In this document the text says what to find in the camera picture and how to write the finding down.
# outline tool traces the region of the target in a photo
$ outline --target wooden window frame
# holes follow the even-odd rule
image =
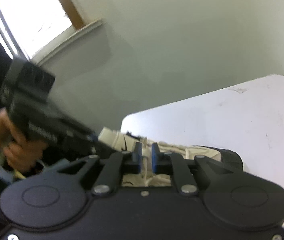
[[[71,0],[59,0],[66,15],[69,17],[72,25],[76,30],[83,28],[86,24],[84,23],[82,17],[75,8]]]

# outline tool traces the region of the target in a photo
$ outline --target person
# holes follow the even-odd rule
[[[14,138],[7,146],[5,141],[9,134]],[[22,132],[10,121],[5,108],[0,110],[0,149],[8,165],[25,173],[35,166],[36,160],[42,158],[43,150],[47,148],[47,143],[43,141],[28,141]]]

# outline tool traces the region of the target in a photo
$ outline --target gray wall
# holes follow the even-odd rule
[[[284,0],[73,0],[105,24],[45,63],[52,98],[99,131],[130,113],[284,75]]]

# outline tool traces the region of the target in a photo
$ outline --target beige fabric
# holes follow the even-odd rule
[[[148,187],[148,186],[170,186],[170,176],[165,174],[156,175],[152,172],[151,145],[155,141],[140,137],[140,140],[134,139],[128,135],[122,134],[116,130],[110,130],[104,127],[99,135],[99,141],[109,145],[117,151],[134,150],[136,142],[142,143],[142,171],[141,174],[125,174],[122,180],[124,187]],[[205,155],[214,160],[221,161],[221,153],[217,150],[202,146],[183,146],[168,144],[166,142],[157,142],[161,152],[175,152],[181,154],[185,159],[194,159],[196,155]]]

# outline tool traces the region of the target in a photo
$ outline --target white table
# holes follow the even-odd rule
[[[284,76],[271,75],[128,115],[121,132],[237,152],[244,170],[284,188]]]

